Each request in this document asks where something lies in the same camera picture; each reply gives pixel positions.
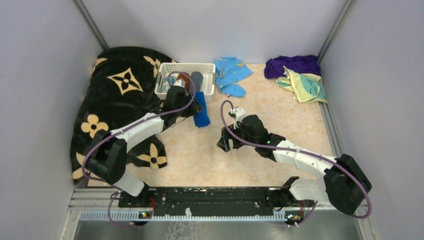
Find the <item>royal blue towel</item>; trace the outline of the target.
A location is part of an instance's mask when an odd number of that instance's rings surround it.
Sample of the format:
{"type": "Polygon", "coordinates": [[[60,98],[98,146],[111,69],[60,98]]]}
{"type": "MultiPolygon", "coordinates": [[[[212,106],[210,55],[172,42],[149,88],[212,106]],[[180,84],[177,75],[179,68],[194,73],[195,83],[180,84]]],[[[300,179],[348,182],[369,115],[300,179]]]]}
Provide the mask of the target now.
{"type": "Polygon", "coordinates": [[[193,116],[194,124],[198,128],[204,128],[211,124],[208,116],[206,98],[203,92],[196,92],[194,96],[196,102],[201,106],[201,111],[193,116]]]}

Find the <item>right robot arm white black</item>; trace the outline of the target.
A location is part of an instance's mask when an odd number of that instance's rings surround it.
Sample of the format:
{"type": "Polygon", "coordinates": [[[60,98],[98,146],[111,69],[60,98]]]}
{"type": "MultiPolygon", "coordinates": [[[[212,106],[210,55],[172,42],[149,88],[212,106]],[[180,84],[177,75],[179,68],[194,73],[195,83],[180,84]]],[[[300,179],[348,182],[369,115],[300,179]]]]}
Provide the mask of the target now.
{"type": "Polygon", "coordinates": [[[314,179],[290,177],[272,198],[271,202],[278,207],[295,206],[309,200],[330,203],[343,214],[354,216],[366,201],[368,211],[363,218],[372,212],[369,197],[372,184],[352,156],[345,153],[339,157],[327,156],[308,151],[281,135],[268,132],[257,115],[225,124],[217,146],[225,152],[252,146],[263,158],[291,165],[314,176],[314,179]]]}

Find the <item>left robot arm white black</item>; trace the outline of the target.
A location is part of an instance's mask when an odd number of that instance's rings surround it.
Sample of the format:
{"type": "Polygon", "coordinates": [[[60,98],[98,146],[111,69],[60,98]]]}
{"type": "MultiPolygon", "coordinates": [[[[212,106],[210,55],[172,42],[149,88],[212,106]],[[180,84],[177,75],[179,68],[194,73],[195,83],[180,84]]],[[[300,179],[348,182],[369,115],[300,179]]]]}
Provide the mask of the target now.
{"type": "Polygon", "coordinates": [[[97,132],[83,160],[82,169],[95,174],[97,180],[126,192],[132,203],[144,207],[149,203],[150,193],[144,190],[145,183],[127,170],[129,151],[170,128],[178,118],[191,117],[202,110],[203,106],[195,100],[195,94],[183,86],[172,86],[159,113],[148,112],[121,128],[97,132]]]}

